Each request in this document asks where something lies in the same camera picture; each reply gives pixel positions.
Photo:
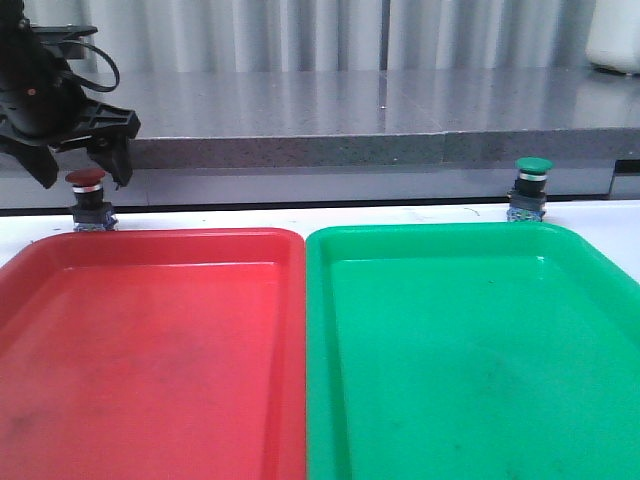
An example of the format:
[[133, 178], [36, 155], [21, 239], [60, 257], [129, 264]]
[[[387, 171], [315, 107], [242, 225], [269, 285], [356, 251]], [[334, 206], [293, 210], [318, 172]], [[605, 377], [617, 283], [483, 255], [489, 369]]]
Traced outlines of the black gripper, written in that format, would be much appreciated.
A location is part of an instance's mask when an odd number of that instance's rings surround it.
[[86, 92], [114, 91], [120, 72], [103, 50], [85, 41], [85, 49], [111, 68], [114, 83], [102, 85], [75, 73], [69, 59], [45, 48], [32, 31], [22, 1], [1, 3], [1, 152], [18, 163], [45, 189], [57, 181], [59, 167], [48, 147], [87, 147], [90, 159], [119, 187], [133, 175], [129, 139], [140, 120], [135, 111], [91, 99]]

